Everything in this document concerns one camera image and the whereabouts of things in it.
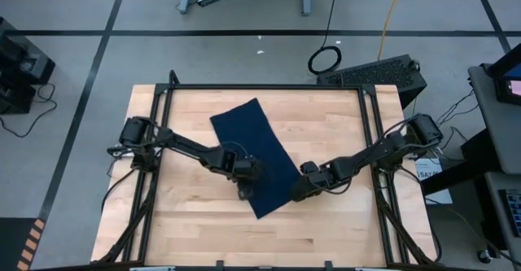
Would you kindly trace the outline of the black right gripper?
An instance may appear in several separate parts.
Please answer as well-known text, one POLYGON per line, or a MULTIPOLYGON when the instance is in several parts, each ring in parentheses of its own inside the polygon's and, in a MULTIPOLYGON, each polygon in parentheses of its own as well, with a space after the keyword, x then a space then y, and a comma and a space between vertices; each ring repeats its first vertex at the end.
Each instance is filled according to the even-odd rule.
POLYGON ((339 187, 338 174, 331 168, 320 168, 321 172, 300 177, 290 189, 290 197, 294 202, 301 202, 313 197, 317 190, 333 190, 339 187))

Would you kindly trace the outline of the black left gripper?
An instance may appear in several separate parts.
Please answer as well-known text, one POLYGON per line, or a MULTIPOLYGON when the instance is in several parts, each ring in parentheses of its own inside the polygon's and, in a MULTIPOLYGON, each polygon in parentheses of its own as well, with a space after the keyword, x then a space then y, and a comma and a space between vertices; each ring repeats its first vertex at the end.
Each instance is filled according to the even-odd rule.
POLYGON ((252 155, 240 158, 236 152, 226 149, 222 171, 229 179, 248 180, 238 182, 238 197, 240 200, 247 200, 255 196, 257 180, 261 177, 263 165, 252 155))

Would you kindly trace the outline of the navy blue towel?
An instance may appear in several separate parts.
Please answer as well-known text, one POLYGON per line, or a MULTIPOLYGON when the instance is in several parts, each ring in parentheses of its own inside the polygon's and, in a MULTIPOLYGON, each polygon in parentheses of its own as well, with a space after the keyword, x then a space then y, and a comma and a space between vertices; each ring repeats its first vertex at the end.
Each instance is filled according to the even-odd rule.
POLYGON ((291 201, 291 187, 300 177, 274 134, 257 99, 210 118, 219 143, 244 157, 260 161, 258 180, 252 183, 253 196, 248 200, 256 217, 262 217, 291 201))

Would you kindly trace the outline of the black perforated computer tower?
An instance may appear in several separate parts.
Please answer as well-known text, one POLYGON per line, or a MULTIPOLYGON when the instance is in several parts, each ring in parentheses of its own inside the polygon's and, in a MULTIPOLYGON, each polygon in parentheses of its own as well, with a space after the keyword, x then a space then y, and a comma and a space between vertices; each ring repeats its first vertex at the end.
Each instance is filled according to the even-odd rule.
POLYGON ((328 72, 317 77, 319 85, 394 85, 405 109, 427 87, 420 64, 409 55, 328 72))

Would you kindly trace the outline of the grey side desk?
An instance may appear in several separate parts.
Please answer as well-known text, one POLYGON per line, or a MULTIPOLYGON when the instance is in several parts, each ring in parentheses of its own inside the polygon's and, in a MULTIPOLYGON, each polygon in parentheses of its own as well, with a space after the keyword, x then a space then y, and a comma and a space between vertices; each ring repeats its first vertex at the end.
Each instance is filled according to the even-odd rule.
POLYGON ((483 67, 470 67, 468 73, 502 171, 521 174, 521 106, 497 100, 483 67))

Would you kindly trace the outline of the black keyboard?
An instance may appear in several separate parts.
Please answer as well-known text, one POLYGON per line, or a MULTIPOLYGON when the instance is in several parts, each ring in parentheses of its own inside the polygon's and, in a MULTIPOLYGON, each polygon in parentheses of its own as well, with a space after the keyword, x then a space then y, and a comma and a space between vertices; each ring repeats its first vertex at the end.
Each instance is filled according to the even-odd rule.
POLYGON ((503 189, 498 194, 513 235, 521 238, 521 189, 503 189))

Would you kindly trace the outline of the black screen device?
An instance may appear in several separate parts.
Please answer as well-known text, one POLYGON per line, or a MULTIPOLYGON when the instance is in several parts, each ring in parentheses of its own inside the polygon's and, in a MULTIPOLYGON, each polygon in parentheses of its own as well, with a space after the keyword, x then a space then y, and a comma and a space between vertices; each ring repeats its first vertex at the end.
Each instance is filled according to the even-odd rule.
POLYGON ((486 68, 493 79, 497 100, 521 106, 521 43, 486 68))

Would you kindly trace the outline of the black mat orange stripes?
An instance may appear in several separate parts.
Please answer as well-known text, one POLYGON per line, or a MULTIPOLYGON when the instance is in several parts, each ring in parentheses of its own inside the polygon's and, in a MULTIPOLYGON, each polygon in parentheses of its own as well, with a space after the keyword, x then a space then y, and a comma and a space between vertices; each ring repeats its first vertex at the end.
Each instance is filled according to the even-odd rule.
POLYGON ((0 218, 0 271, 29 271, 46 221, 0 218))

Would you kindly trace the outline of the black equipment stack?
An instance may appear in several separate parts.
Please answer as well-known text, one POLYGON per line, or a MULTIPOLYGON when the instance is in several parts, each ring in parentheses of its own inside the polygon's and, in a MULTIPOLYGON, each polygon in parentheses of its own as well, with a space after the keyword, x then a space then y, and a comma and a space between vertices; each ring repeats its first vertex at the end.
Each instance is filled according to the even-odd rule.
POLYGON ((0 115, 29 113, 35 86, 46 85, 55 61, 0 16, 0 115))

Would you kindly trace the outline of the black metal table frame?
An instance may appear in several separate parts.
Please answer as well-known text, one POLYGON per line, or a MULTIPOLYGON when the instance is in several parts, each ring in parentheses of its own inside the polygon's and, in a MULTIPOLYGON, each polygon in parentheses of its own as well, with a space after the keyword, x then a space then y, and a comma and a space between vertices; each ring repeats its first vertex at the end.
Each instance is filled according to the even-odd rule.
MULTIPOLYGON (((156 84, 134 87, 129 116, 149 116, 221 148, 212 116, 256 100, 290 166, 368 148, 403 119, 392 85, 156 84)), ((230 181, 164 151, 151 173, 116 162, 90 267, 184 269, 434 269, 436 248, 414 163, 364 167, 342 195, 290 202, 263 218, 230 181)))

